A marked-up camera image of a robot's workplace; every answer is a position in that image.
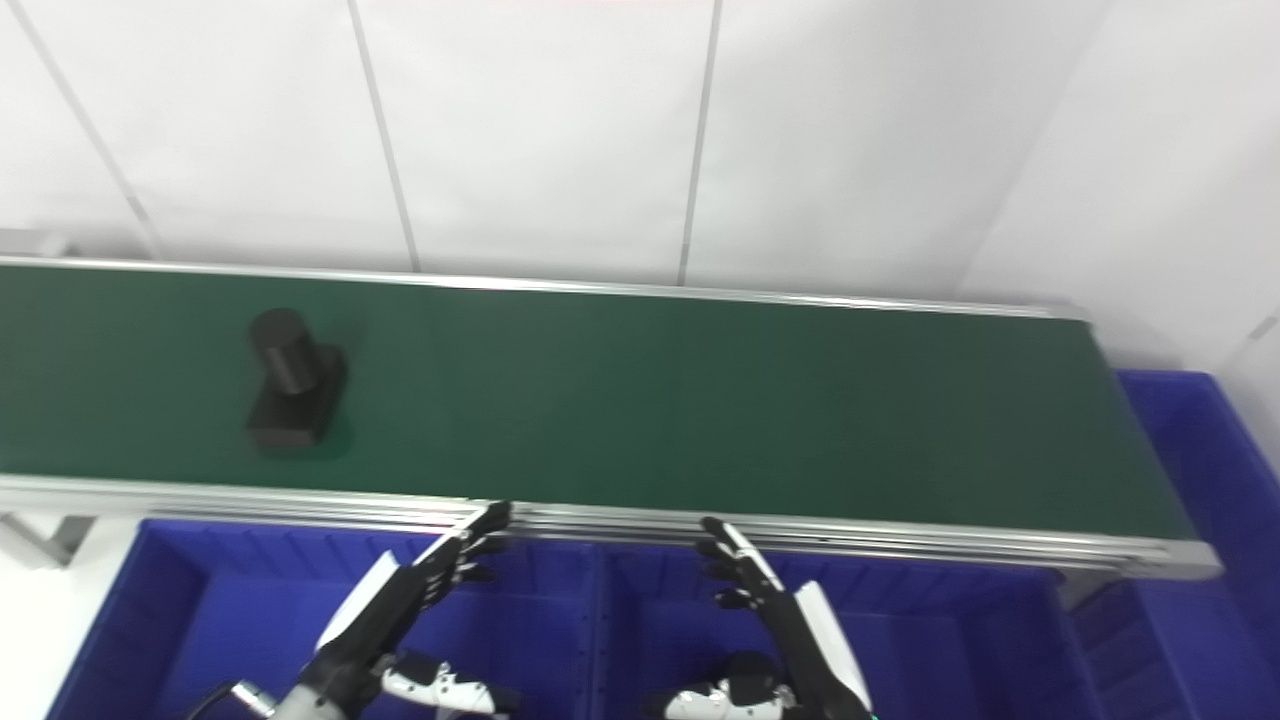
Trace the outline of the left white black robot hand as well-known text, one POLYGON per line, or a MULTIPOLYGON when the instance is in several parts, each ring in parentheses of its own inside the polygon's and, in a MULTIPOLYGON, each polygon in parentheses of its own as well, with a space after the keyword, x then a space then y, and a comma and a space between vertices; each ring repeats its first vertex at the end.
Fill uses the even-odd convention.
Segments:
POLYGON ((385 694, 431 708, 438 719, 511 717, 521 705, 516 691, 401 647, 419 616, 457 585, 494 579, 475 559, 506 547, 500 533, 511 515, 509 501, 489 503, 439 534, 412 564, 384 552, 332 616, 273 716, 357 719, 385 694))

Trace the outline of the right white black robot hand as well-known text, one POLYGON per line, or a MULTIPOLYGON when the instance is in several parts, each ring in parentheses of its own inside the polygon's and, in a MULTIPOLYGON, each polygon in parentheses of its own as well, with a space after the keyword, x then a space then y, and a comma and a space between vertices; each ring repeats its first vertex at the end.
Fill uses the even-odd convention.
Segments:
POLYGON ((778 657, 731 653, 709 680, 660 691, 646 702, 657 719, 873 719, 874 705, 856 655, 818 582, 790 591, 760 550, 733 524, 704 516, 695 543, 704 573, 727 587, 716 603, 750 610, 778 657))

